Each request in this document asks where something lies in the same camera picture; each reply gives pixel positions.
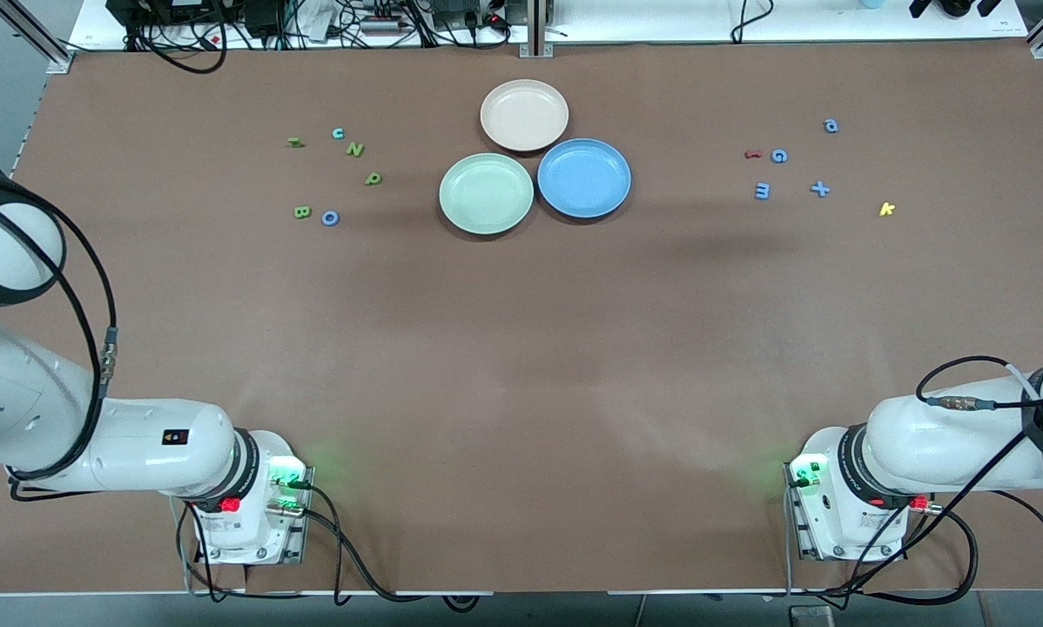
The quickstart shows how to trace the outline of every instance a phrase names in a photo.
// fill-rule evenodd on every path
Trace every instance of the white shelf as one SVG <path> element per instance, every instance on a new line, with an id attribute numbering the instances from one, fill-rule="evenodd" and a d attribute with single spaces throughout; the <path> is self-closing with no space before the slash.
<path id="1" fill-rule="evenodd" d="M 948 17 L 939 3 L 924 15 L 908 15 L 911 0 L 888 0 L 882 8 L 865 8 L 858 0 L 777 0 L 772 16 L 746 28 L 747 43 L 803 43 L 804 41 L 915 41 L 992 40 L 1025 37 L 1024 21 L 1015 0 L 1002 0 L 987 18 L 974 7 L 965 17 Z M 104 7 L 104 0 L 84 0 L 71 42 L 92 50 L 121 50 L 124 29 Z M 549 33 L 552 44 L 715 44 L 729 41 L 729 32 L 739 22 L 741 0 L 557 0 L 552 28 L 564 35 Z M 768 0 L 749 0 L 747 19 L 765 10 Z M 207 28 L 204 24 L 200 32 Z M 178 44 L 194 40 L 188 27 L 170 27 L 166 34 Z M 466 32 L 456 32 L 461 43 L 470 43 Z M 385 48 L 398 37 L 366 37 L 370 47 Z M 513 27 L 511 44 L 526 40 L 525 27 Z M 496 32 L 482 29 L 479 43 L 499 41 Z M 251 46 L 262 48 L 259 40 Z M 399 46 L 417 46 L 410 37 Z M 246 48 L 235 29 L 227 30 L 227 47 Z M 341 48 L 338 40 L 326 44 L 307 43 L 308 48 Z"/>

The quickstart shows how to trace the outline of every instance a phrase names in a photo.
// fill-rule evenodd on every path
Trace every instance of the table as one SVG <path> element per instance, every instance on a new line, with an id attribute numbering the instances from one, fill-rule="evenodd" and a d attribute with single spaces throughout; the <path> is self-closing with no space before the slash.
<path id="1" fill-rule="evenodd" d="M 471 241 L 437 186 L 494 150 L 478 104 L 518 76 L 560 88 L 566 136 L 621 148 L 635 187 L 597 224 L 538 206 Z M 742 159 L 777 147 L 783 166 Z M 211 76 L 83 55 L 51 79 L 16 178 L 112 273 L 112 393 L 286 436 L 397 590 L 779 590 L 780 463 L 808 434 L 948 358 L 1043 364 L 1043 63 L 1019 41 L 232 52 Z M 0 317 L 82 354 L 56 291 Z M 0 592 L 179 586 L 163 498 L 23 505 L 3 484 Z M 979 587 L 1043 587 L 1026 512 L 979 495 L 963 513 Z M 880 586 L 954 586 L 963 544 L 940 536 Z M 247 587 L 323 590 L 331 559 L 314 535 L 306 564 Z M 796 584 L 846 572 L 803 563 Z"/>
<path id="2" fill-rule="evenodd" d="M 746 28 L 748 43 L 780 41 L 889 41 L 889 40 L 991 40 L 1027 34 L 1024 20 L 1015 0 L 1002 0 L 990 16 L 978 11 L 960 19 L 943 13 L 939 3 L 929 5 L 919 19 L 908 15 L 912 0 L 889 0 L 883 7 L 865 8 L 858 0 L 796 0 L 776 3 L 771 18 Z M 121 50 L 123 27 L 104 7 L 104 0 L 84 0 L 70 41 L 76 46 L 98 50 Z M 747 18 L 759 15 L 768 4 L 749 3 Z M 637 0 L 557 0 L 550 26 L 549 41 L 559 44 L 632 44 L 632 43 L 722 43 L 741 22 L 741 0 L 670 0 L 668 3 L 638 3 Z M 178 44 L 194 39 L 185 28 L 171 28 L 168 34 Z M 456 39 L 469 43 L 467 32 L 456 31 Z M 496 32 L 482 29 L 479 41 L 492 44 Z M 513 28 L 511 43 L 526 41 L 524 25 Z M 386 47 L 397 37 L 367 37 L 366 43 Z M 243 35 L 228 29 L 228 48 L 245 48 Z M 261 48 L 259 40 L 251 46 Z M 403 46 L 417 46 L 406 40 Z M 307 43 L 309 48 L 340 48 L 338 40 L 326 44 Z"/>

